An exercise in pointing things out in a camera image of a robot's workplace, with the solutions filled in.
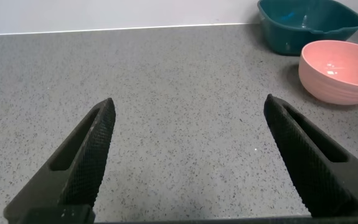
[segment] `pink bowl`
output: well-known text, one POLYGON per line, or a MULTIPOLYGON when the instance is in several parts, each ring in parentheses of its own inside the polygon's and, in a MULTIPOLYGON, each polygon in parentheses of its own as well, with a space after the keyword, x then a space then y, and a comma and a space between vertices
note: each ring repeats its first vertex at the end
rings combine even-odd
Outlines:
POLYGON ((305 89, 319 100, 358 104, 358 44, 321 40, 304 46, 299 77, 305 89))

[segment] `speckled countertop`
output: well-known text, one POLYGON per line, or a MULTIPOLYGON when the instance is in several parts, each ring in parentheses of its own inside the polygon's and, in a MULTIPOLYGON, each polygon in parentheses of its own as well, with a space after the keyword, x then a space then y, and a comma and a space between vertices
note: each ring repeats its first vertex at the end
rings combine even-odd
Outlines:
POLYGON ((309 214, 264 100, 285 99, 356 157, 358 106, 315 100, 298 60, 270 52, 257 25, 0 36, 0 223, 107 97, 117 117, 96 221, 309 214))

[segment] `bowl rim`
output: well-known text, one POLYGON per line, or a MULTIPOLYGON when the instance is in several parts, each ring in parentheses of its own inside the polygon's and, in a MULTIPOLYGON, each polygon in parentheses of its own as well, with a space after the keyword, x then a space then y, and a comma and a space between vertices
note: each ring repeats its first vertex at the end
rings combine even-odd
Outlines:
POLYGON ((330 77, 328 75, 326 75, 325 73, 323 72, 320 72, 317 68, 315 68, 307 59, 306 57, 304 56, 304 50, 306 47, 309 47, 310 45, 313 45, 313 44, 318 44, 318 43, 321 43, 321 42, 340 42, 342 44, 349 44, 349 45, 355 45, 358 47, 358 44, 355 44, 355 43, 352 43, 352 42, 348 42, 348 41, 341 41, 341 40, 318 40, 318 41, 313 41, 313 42, 310 42, 308 44, 306 44, 303 48, 302 48, 302 51, 301 51, 301 57, 303 58, 303 60, 311 67, 313 68, 315 71, 317 71, 318 73, 320 73, 321 75, 323 75, 324 77, 328 77, 330 79, 333 79, 335 81, 338 81, 338 82, 341 82, 341 83, 344 83, 344 84, 347 84, 347 85, 352 85, 352 86, 358 86, 358 84, 355 84, 355 83, 350 83, 350 82, 345 82, 345 81, 342 81, 338 78, 334 78, 334 77, 330 77))
MULTIPOLYGON (((297 28, 297 27, 292 27, 292 26, 288 26, 288 25, 284 25, 284 24, 281 24, 275 20, 273 20, 272 18, 270 18, 267 13, 265 12, 265 10, 263 9, 263 7, 261 6, 261 2, 262 1, 266 1, 266 0, 259 0, 258 1, 258 8, 259 8, 259 12, 265 17, 265 18, 268 18, 270 22, 272 22, 273 24, 275 24, 276 26, 279 26, 279 27, 282 27, 284 29, 289 29, 289 30, 294 30, 294 31, 306 31, 306 32, 310 32, 312 34, 338 34, 342 31, 345 31, 345 30, 354 30, 354 31, 357 31, 358 30, 358 26, 354 26, 354 27, 341 27, 339 29, 336 29, 336 30, 329 30, 329 31, 321 31, 321 30, 314 30, 314 29, 311 29, 311 28, 297 28)), ((326 1, 331 1, 333 2, 334 4, 337 4, 349 11, 351 11, 352 13, 354 13, 357 17, 358 17, 358 13, 355 12, 354 10, 352 10, 351 8, 345 6, 344 4, 340 3, 340 2, 337 2, 337 1, 334 1, 334 0, 326 0, 326 1)))

